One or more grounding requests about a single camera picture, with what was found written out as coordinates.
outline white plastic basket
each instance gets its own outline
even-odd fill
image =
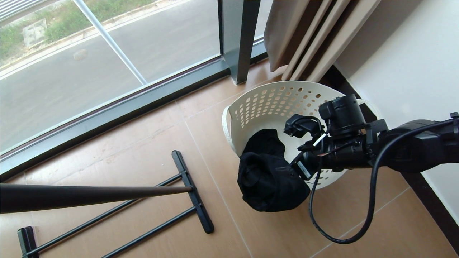
[[[285,159],[291,162],[299,153],[297,147],[312,138],[309,134],[301,139],[284,134],[282,130],[287,119],[295,113],[320,119],[319,105],[341,96],[344,94],[313,82],[281,81],[259,86],[246,92],[223,110],[222,125],[226,140],[237,156],[241,156],[252,135],[262,129],[274,128],[285,145]],[[378,119],[381,118],[379,110],[371,103],[364,100],[358,102],[365,103]],[[345,172],[346,170],[339,173],[329,169],[322,170],[317,189],[333,183]],[[315,176],[306,181],[306,184],[311,186],[314,180]]]

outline white wall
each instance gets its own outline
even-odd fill
[[[382,1],[335,63],[389,128],[459,112],[459,0]],[[423,173],[459,224],[459,164]]]

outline tiled floor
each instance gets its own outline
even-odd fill
[[[193,215],[126,252],[124,257],[457,257],[403,177],[382,168],[376,215],[360,241],[331,244],[312,225],[307,202],[280,213],[259,213],[241,198],[238,158],[226,143],[225,106],[256,85],[279,80],[267,62],[247,83],[225,78],[185,98],[67,151],[14,179],[18,184],[155,185],[177,173],[182,152],[215,225],[207,235]],[[369,171],[348,171],[317,192],[315,216],[333,236],[354,234],[365,218]],[[118,205],[108,203],[0,215],[0,257],[20,257],[17,229],[32,225],[39,244]],[[41,257],[100,257],[191,206],[187,195],[149,198],[86,230]]]

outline green grass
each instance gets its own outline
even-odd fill
[[[156,0],[86,0],[86,4],[101,22],[145,6]],[[24,48],[22,28],[45,18],[47,43],[55,42],[91,26],[91,23],[73,2],[52,11],[39,11],[31,20],[0,28],[0,60],[20,54]]]

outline basket handle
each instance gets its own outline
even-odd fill
[[[379,111],[379,108],[377,108],[375,105],[373,105],[371,102],[366,101],[366,100],[361,100],[357,99],[358,104],[366,104],[368,108],[375,114],[377,119],[382,119],[381,111]]]
[[[223,132],[225,133],[226,140],[228,144],[230,145],[231,149],[233,149],[234,153],[237,154],[236,148],[234,147],[233,141],[231,140],[231,134],[230,130],[228,128],[228,120],[227,120],[227,115],[228,115],[228,109],[230,108],[231,105],[225,107],[223,110],[223,115],[222,115],[222,127],[223,127]]]

